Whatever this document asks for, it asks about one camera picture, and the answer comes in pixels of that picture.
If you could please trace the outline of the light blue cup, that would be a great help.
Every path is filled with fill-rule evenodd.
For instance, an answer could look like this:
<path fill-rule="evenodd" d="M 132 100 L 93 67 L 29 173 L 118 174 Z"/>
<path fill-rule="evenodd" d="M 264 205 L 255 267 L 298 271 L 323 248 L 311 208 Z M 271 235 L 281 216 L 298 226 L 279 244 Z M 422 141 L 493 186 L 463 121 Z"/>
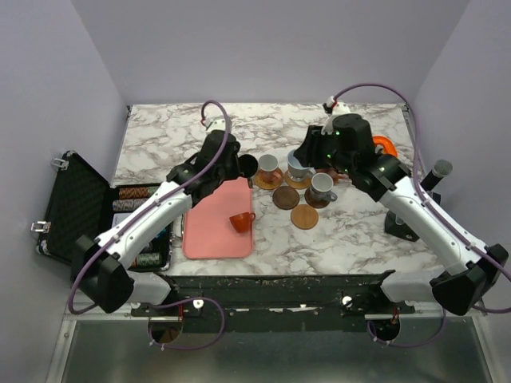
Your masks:
<path fill-rule="evenodd" d="M 290 178 L 295 182 L 301 182 L 310 179 L 314 174 L 313 168 L 304 167 L 295 157 L 295 150 L 287 154 L 287 172 Z"/>

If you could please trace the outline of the white cup brown handle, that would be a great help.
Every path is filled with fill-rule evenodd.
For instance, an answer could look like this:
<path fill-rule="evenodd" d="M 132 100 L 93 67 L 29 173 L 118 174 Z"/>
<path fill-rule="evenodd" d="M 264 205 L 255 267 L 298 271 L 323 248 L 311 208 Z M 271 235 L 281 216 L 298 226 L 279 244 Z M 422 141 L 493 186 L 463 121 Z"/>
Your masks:
<path fill-rule="evenodd" d="M 261 180 L 267 183 L 279 182 L 282 179 L 279 161 L 271 154 L 264 154 L 259 158 L 259 173 Z"/>

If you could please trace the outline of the black cup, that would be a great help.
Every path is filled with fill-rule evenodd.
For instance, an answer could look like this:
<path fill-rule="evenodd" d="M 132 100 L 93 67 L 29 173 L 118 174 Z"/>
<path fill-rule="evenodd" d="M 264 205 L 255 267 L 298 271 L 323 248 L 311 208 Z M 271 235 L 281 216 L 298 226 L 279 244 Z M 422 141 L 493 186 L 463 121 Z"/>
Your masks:
<path fill-rule="evenodd" d="M 238 165 L 240 175 L 246 179 L 253 177 L 259 169 L 257 159 L 250 154 L 244 154 L 242 156 L 239 156 Z"/>

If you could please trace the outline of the light wood coaster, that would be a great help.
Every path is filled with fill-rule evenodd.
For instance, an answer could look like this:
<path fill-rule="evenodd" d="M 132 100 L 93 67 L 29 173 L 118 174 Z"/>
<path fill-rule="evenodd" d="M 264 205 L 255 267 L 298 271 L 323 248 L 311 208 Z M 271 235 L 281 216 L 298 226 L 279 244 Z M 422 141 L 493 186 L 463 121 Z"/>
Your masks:
<path fill-rule="evenodd" d="M 310 230 L 318 221 L 318 212 L 308 204 L 299 204 L 291 210 L 291 222 L 300 230 Z"/>

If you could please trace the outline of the small white cup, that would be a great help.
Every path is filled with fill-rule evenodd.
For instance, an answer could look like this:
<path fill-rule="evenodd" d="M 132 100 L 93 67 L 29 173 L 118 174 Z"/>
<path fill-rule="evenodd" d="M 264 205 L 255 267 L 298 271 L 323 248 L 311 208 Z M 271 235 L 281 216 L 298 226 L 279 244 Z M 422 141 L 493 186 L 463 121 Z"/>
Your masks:
<path fill-rule="evenodd" d="M 332 191 L 334 180 L 327 173 L 316 173 L 311 179 L 311 198 L 316 201 L 335 202 L 338 196 Z"/>

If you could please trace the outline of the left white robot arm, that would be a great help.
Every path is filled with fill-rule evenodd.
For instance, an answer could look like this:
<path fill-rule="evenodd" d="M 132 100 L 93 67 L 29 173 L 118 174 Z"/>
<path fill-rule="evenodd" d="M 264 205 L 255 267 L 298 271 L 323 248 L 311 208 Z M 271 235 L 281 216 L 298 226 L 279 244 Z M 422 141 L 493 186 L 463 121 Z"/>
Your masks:
<path fill-rule="evenodd" d="M 125 303 L 141 302 L 160 315 L 176 309 L 177 296 L 156 274 L 130 271 L 143 247 L 176 218 L 210 196 L 224 181 L 242 175 L 240 143 L 228 131 L 210 132 L 201 150 L 174 167 L 157 191 L 128 218 L 95 239 L 77 241 L 85 265 L 74 278 L 72 290 L 81 290 L 94 306 L 110 314 Z"/>

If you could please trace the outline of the orange red cup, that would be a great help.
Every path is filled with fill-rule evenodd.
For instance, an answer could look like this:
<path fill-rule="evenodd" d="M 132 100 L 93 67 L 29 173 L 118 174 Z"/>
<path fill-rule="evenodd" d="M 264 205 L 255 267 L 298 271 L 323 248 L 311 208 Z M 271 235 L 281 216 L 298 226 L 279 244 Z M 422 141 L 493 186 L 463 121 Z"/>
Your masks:
<path fill-rule="evenodd" d="M 229 218 L 230 224 L 237 233 L 245 233 L 251 230 L 255 221 L 255 212 L 243 212 Z"/>

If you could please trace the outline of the pink mug white inside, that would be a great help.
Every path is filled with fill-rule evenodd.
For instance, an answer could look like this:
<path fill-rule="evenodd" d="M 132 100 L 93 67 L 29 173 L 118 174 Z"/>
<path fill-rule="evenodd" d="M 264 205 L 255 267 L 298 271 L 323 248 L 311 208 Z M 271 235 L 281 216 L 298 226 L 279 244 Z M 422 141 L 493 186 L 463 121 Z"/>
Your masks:
<path fill-rule="evenodd" d="M 317 173 L 328 174 L 334 184 L 338 184 L 340 181 L 348 181 L 349 176 L 342 174 L 341 172 L 337 172 L 334 168 L 319 168 L 316 170 Z"/>

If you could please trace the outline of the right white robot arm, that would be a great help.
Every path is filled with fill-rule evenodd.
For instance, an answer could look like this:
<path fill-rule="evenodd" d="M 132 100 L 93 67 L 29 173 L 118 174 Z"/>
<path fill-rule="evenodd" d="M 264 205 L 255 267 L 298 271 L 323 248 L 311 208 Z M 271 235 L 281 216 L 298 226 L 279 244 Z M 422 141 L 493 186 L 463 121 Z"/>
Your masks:
<path fill-rule="evenodd" d="M 379 313 L 396 302 L 437 302 L 452 314 L 473 309 L 495 284 L 509 254 L 500 244 L 487 246 L 455 222 L 396 156 L 377 152 L 370 123 L 360 115 L 331 116 L 311 125 L 295 158 L 306 168 L 333 168 L 353 186 L 396 214 L 436 255 L 439 273 L 391 273 L 367 293 Z"/>

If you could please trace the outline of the woven rattan coaster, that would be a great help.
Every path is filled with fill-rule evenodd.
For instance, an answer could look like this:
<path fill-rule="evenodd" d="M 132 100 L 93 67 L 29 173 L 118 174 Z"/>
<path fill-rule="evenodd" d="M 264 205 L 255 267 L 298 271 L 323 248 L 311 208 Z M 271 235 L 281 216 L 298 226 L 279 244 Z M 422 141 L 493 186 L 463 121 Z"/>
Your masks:
<path fill-rule="evenodd" d="M 290 176 L 290 173 L 285 172 L 283 179 L 287 183 L 288 186 L 290 186 L 296 190 L 307 189 L 311 186 L 311 177 L 309 177 L 309 176 L 305 177 L 303 180 L 293 180 Z"/>
<path fill-rule="evenodd" d="M 283 172 L 277 168 L 273 172 L 264 172 L 259 169 L 253 178 L 253 184 L 263 190 L 274 190 L 283 183 Z"/>

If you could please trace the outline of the dark wood coaster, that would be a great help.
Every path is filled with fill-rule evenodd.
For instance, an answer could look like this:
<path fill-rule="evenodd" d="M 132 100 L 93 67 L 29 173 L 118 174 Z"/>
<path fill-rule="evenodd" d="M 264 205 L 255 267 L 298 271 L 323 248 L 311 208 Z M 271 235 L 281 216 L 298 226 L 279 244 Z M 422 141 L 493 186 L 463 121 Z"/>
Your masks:
<path fill-rule="evenodd" d="M 304 198 L 307 204 L 316 209 L 325 208 L 328 204 L 331 203 L 329 197 L 318 194 L 312 187 L 309 187 L 305 191 Z"/>
<path fill-rule="evenodd" d="M 290 186 L 280 186 L 275 189 L 272 201 L 277 208 L 291 210 L 299 204 L 299 193 Z"/>

